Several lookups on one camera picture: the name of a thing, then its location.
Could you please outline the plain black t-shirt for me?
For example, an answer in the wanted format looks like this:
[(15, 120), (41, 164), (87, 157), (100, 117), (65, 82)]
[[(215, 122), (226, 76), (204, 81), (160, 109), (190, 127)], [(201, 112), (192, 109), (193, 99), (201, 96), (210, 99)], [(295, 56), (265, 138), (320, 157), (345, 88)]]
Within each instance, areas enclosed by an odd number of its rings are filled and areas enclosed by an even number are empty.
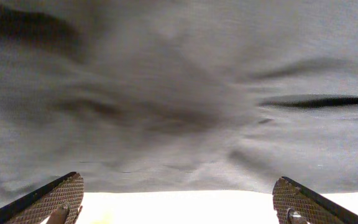
[(90, 192), (358, 192), (358, 0), (0, 1), (0, 207)]

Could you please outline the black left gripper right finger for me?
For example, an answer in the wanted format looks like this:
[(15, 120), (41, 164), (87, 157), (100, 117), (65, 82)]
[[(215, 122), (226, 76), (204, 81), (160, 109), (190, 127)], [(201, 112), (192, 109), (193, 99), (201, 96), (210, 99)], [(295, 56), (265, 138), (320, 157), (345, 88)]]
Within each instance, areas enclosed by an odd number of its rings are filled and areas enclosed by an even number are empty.
[(279, 224), (358, 224), (357, 214), (286, 176), (272, 196)]

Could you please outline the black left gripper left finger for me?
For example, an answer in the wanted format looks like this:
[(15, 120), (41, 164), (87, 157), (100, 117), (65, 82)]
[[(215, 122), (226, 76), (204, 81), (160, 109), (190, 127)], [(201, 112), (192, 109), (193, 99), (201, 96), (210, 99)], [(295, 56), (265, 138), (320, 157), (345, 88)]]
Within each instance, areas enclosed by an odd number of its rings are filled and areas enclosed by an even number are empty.
[(64, 224), (75, 224), (81, 212), (84, 180), (70, 172), (0, 208), (0, 224), (42, 223), (61, 207), (68, 208)]

